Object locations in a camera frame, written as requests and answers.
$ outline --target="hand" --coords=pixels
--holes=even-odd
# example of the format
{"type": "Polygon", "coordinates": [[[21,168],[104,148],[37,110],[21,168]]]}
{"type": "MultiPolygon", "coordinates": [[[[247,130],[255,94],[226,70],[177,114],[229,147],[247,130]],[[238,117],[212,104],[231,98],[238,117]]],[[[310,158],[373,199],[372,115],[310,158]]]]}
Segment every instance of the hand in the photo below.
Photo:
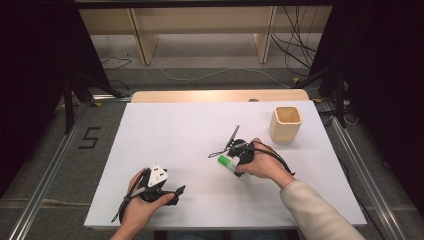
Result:
{"type": "MultiPolygon", "coordinates": [[[[266,146],[257,143],[261,142],[259,138],[252,140],[255,148],[271,151],[266,146]]],[[[286,171],[283,164],[281,164],[274,157],[259,151],[255,151],[253,161],[249,164],[243,164],[236,167],[237,172],[248,172],[259,178],[268,178],[273,180],[281,189],[285,188],[295,178],[286,171]]]]}
{"type": "MultiPolygon", "coordinates": [[[[128,186],[128,192],[143,171],[144,169],[131,179],[128,186]]],[[[152,203],[146,202],[140,197],[131,199],[125,209],[121,226],[111,239],[133,239],[133,237],[150,221],[150,218],[156,210],[167,204],[172,198],[174,198],[173,193],[166,194],[152,203]]]]}

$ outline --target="small device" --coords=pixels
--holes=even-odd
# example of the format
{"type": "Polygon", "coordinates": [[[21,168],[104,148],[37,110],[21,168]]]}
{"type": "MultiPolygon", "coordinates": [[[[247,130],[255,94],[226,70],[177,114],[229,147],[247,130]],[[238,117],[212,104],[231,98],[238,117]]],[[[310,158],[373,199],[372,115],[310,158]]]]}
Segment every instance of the small device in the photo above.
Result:
{"type": "Polygon", "coordinates": [[[146,168],[140,176],[138,176],[137,180],[131,187],[131,190],[127,195],[124,196],[124,200],[119,206],[118,213],[112,219],[112,222],[116,220],[119,216],[119,221],[122,221],[122,218],[125,213],[125,208],[128,203],[134,197],[140,197],[146,202],[154,202],[158,200],[163,195],[168,193],[173,193],[175,196],[171,199],[165,206],[177,205],[179,201],[179,196],[184,193],[185,185],[179,187],[175,192],[172,191],[163,191],[162,187],[165,185],[166,180],[168,179],[168,173],[166,169],[161,168],[159,165],[154,164],[152,169],[146,168]]]}
{"type": "MultiPolygon", "coordinates": [[[[237,164],[241,165],[241,164],[248,164],[251,163],[253,161],[253,157],[254,157],[254,153],[255,151],[259,151],[262,153],[266,153],[272,157],[274,157],[275,159],[277,159],[281,164],[283,164],[284,168],[287,170],[287,172],[289,172],[291,175],[294,175],[295,173],[292,173],[289,166],[287,165],[287,163],[284,161],[284,159],[278,155],[277,152],[275,152],[274,150],[272,150],[272,148],[268,147],[267,145],[261,143],[261,142],[257,142],[257,141],[251,141],[250,143],[247,143],[246,141],[244,141],[243,139],[235,139],[237,131],[239,129],[240,125],[236,126],[236,129],[234,130],[233,134],[231,135],[230,139],[228,140],[227,144],[225,145],[225,148],[223,151],[220,152],[216,152],[216,153],[212,153],[209,155],[209,158],[212,157],[216,157],[220,154],[223,154],[225,152],[228,151],[227,155],[231,158],[234,157],[238,157],[240,160],[237,164]],[[263,146],[265,146],[266,148],[268,148],[269,150],[264,150],[264,149],[259,149],[259,148],[255,148],[254,147],[254,143],[259,143],[263,146]]],[[[234,174],[237,177],[240,177],[243,175],[243,173],[238,173],[236,171],[234,171],[234,174]]]]}

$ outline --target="sleeve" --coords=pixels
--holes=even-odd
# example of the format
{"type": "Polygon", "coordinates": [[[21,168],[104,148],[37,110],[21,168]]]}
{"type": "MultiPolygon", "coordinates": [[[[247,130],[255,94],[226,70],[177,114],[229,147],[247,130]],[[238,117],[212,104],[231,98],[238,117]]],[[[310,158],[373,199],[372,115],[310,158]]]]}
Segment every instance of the sleeve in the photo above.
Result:
{"type": "Polygon", "coordinates": [[[280,198],[308,240],[364,239],[335,208],[300,180],[281,190],[280,198]]]}

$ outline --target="cardboard cup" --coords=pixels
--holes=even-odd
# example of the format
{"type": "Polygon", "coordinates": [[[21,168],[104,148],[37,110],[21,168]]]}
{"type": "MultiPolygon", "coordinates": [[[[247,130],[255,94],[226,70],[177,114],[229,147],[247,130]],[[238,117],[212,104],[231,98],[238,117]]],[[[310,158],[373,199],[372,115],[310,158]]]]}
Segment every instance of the cardboard cup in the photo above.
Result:
{"type": "Polygon", "coordinates": [[[269,125],[274,142],[291,142],[302,124],[302,116],[296,107],[276,107],[269,125]]]}

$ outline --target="white table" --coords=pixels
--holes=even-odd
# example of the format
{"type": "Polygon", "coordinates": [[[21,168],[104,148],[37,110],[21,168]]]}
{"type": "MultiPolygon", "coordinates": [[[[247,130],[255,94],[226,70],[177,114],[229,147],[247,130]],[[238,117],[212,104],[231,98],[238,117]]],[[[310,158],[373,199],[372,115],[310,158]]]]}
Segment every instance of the white table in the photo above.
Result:
{"type": "Polygon", "coordinates": [[[236,125],[236,138],[259,137],[271,145],[351,224],[366,220],[347,183],[322,122],[311,101],[231,103],[130,103],[127,105],[85,226],[115,229],[111,223],[129,179],[158,163],[168,169],[164,190],[186,185],[177,206],[162,207],[146,227],[151,230],[296,228],[269,180],[237,179],[209,159],[222,150],[236,125]],[[276,106],[296,106],[303,123],[290,144],[273,143],[268,134],[276,106]]]}

